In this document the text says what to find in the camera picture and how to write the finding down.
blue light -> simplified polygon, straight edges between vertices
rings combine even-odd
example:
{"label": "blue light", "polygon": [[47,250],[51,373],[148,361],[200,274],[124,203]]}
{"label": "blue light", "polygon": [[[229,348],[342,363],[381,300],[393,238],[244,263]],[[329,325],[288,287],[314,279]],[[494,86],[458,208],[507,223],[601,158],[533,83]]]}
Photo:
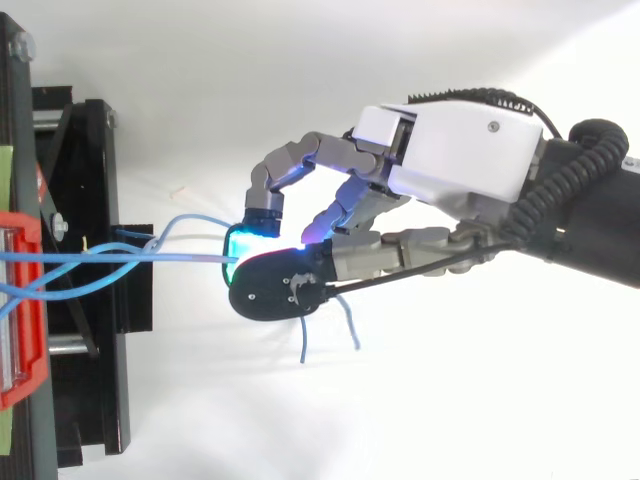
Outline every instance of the blue light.
{"label": "blue light", "polygon": [[305,245],[301,245],[299,241],[292,242],[284,237],[263,237],[242,230],[232,231],[229,234],[229,248],[226,254],[230,257],[238,258],[238,262],[226,265],[227,278],[231,281],[236,268],[248,259],[263,253],[275,252],[286,248],[304,250]]}

white background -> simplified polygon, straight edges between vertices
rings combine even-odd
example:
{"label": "white background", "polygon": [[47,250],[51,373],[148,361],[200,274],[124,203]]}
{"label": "white background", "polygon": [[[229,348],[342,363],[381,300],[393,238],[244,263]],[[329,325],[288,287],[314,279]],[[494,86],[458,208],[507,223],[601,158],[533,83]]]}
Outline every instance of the white background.
{"label": "white background", "polygon": [[[38,44],[36,84],[104,98],[121,220],[237,221],[252,166],[340,134],[408,93],[502,86],[561,131],[610,118],[640,138],[640,5],[623,0],[3,0]],[[298,234],[341,179],[288,192]],[[410,205],[383,229],[450,225]],[[221,235],[206,225],[179,233]],[[219,238],[171,243],[221,249]],[[133,442],[62,478],[640,477],[640,314],[622,286],[504,254],[470,274],[349,295],[300,326],[237,316],[219,267],[158,265],[155,331],[128,339]]]}

blue wire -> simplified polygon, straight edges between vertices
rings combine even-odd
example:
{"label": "blue wire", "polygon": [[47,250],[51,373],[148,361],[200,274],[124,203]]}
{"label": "blue wire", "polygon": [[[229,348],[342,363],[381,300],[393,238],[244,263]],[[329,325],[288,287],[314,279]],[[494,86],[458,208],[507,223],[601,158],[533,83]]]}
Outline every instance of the blue wire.
{"label": "blue wire", "polygon": [[347,325],[349,325],[349,332],[351,332],[351,338],[353,339],[353,346],[356,350],[360,350],[360,339],[358,338],[358,333],[356,332],[356,327],[353,323],[353,313],[351,312],[351,307],[349,303],[342,297],[342,295],[336,296],[342,308],[344,308],[344,313],[347,315]]}
{"label": "blue wire", "polygon": [[130,237],[130,238],[144,238],[148,240],[151,240],[152,238],[156,238],[155,235],[151,235],[150,233],[130,232],[129,230],[121,230],[119,228],[115,230],[114,233],[116,235],[122,235],[123,237]]}
{"label": "blue wire", "polygon": [[307,321],[304,317],[300,317],[302,325],[302,352],[300,352],[300,363],[304,363],[307,359]]}
{"label": "blue wire", "polygon": [[[128,245],[126,243],[105,243],[104,245],[98,245],[96,247],[93,247],[89,251],[92,252],[92,253],[93,252],[99,253],[99,252],[106,252],[106,251],[109,251],[109,250],[128,250],[128,251],[131,251],[131,252],[140,251],[139,248],[133,247],[133,246]],[[43,287],[47,283],[51,282],[52,280],[55,280],[58,277],[61,277],[65,273],[67,273],[70,270],[72,270],[75,267],[77,267],[78,265],[80,265],[80,264],[79,263],[67,263],[65,265],[61,265],[58,268],[56,268],[54,270],[51,270],[49,273],[46,273],[45,275],[41,276],[40,278],[34,280],[29,285],[27,285],[25,288],[27,290],[36,290],[37,288]],[[126,268],[126,265],[124,267],[120,267],[118,270],[116,270],[116,272],[123,271],[125,268]],[[128,272],[128,270],[127,271],[123,271],[122,275],[124,276],[127,272]],[[24,298],[13,297],[7,303],[5,303],[2,306],[2,308],[0,308],[0,320],[2,320],[4,317],[9,315],[11,313],[11,311],[14,308],[16,308],[18,305],[20,305],[20,303],[23,300],[24,300]]]}
{"label": "blue wire", "polygon": [[171,220],[158,238],[158,244],[162,245],[167,237],[169,236],[169,232],[175,226],[176,223],[181,222],[182,220],[204,220],[205,222],[215,223],[216,225],[220,225],[224,228],[231,228],[231,224],[227,222],[223,222],[222,220],[218,220],[217,218],[209,217],[208,215],[200,215],[199,213],[185,213],[184,215],[178,215],[176,218]]}
{"label": "blue wire", "polygon": [[[124,246],[126,248],[120,248],[123,250],[129,250],[131,248],[135,248],[137,252],[142,252],[141,254],[130,254],[132,256],[135,255],[148,255],[149,252],[157,252],[162,245],[164,244],[165,240],[167,239],[167,237],[169,236],[169,233],[171,231],[171,229],[180,221],[182,220],[186,220],[186,219],[198,219],[198,220],[206,220],[212,223],[215,223],[217,225],[229,225],[226,222],[222,222],[221,220],[215,219],[213,217],[208,217],[206,215],[199,215],[199,214],[185,214],[185,215],[179,215],[176,218],[174,218],[173,220],[171,220],[171,222],[169,222],[169,224],[165,227],[162,235],[160,236],[159,239],[155,240],[155,238],[149,240],[149,242],[147,242],[147,244],[145,245],[145,247],[140,250],[137,247],[132,247],[131,245],[127,245],[127,244],[117,244],[120,246]],[[94,247],[94,249],[97,248],[105,248],[104,246],[98,246],[98,247]],[[35,292],[35,291],[30,291],[28,289],[28,287],[26,289],[21,289],[21,288],[17,288],[17,287],[13,287],[11,285],[6,285],[6,284],[2,284],[0,283],[0,291],[4,291],[5,293],[8,293],[11,296],[14,297],[20,297],[20,298],[35,298],[35,299],[39,299],[39,300],[68,300],[69,298],[74,298],[76,296],[81,296],[81,295],[86,295],[88,293],[93,293],[101,288],[106,287],[107,285],[109,285],[110,283],[113,283],[114,281],[118,280],[119,278],[122,278],[124,275],[126,275],[128,272],[130,272],[137,264],[138,262],[131,262],[131,260],[133,259],[132,256],[127,257],[129,260],[129,263],[127,263],[126,265],[123,265],[122,267],[120,267],[118,270],[112,272],[111,274],[107,275],[106,277],[97,280],[93,283],[90,283],[88,285],[84,285],[83,287],[79,287],[79,288],[75,288],[75,289],[70,289],[70,290],[60,290],[57,292]],[[87,254],[80,254],[78,258],[78,260],[80,260],[82,263],[84,263],[88,257]],[[216,257],[220,257],[218,255],[205,255],[203,257],[207,257],[209,259],[209,261],[213,261],[213,260],[219,260],[219,258]],[[54,278],[57,278],[61,275],[63,275],[64,273],[68,272],[69,270],[71,270],[72,268],[75,268],[76,266],[78,266],[78,262],[69,262],[67,265],[62,265],[61,267],[49,272],[49,276],[47,277],[46,282],[49,282],[51,280],[53,280]]]}
{"label": "blue wire", "polygon": [[235,263],[234,257],[191,253],[14,253],[0,252],[0,261],[27,263],[130,263],[130,262],[213,262]]}

black coiled cable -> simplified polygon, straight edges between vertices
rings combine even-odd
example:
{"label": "black coiled cable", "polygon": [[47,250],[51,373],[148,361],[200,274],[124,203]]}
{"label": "black coiled cable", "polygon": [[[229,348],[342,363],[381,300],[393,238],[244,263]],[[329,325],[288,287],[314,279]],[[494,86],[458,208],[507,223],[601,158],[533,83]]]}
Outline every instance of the black coiled cable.
{"label": "black coiled cable", "polygon": [[513,92],[500,88],[466,88],[463,90],[447,90],[442,93],[409,96],[409,105],[418,103],[441,102],[444,100],[464,100],[466,102],[484,103],[492,107],[504,108],[526,115],[537,115],[551,132],[554,138],[562,138],[551,119],[533,102],[519,97]]}
{"label": "black coiled cable", "polygon": [[622,128],[607,120],[585,120],[577,124],[569,133],[569,141],[590,148],[545,178],[513,205],[500,232],[502,239],[518,247],[524,246],[547,212],[617,171],[629,150],[629,140]]}

red bracket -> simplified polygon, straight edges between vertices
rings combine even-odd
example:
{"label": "red bracket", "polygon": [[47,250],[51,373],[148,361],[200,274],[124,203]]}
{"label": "red bracket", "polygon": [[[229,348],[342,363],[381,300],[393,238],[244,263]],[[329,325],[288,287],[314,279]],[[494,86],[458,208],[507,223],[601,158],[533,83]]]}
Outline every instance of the red bracket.
{"label": "red bracket", "polygon": [[[42,253],[40,219],[23,213],[0,212],[0,228],[13,228],[13,251]],[[13,284],[26,287],[43,274],[41,263],[13,263]],[[49,375],[45,307],[41,300],[24,300],[16,308],[22,378],[0,393],[0,410],[31,395]]]}

